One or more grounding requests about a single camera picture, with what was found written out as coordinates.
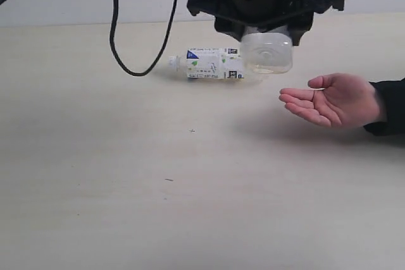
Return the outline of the person's open bare hand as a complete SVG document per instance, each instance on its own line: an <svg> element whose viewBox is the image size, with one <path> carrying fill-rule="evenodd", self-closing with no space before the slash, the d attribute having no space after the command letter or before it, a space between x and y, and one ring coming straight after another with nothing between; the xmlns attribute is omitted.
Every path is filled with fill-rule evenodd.
<svg viewBox="0 0 405 270"><path fill-rule="evenodd" d="M387 121L385 104L374 86L347 73L315 77L307 89L281 89L279 100L292 114L327 128L359 128Z"/></svg>

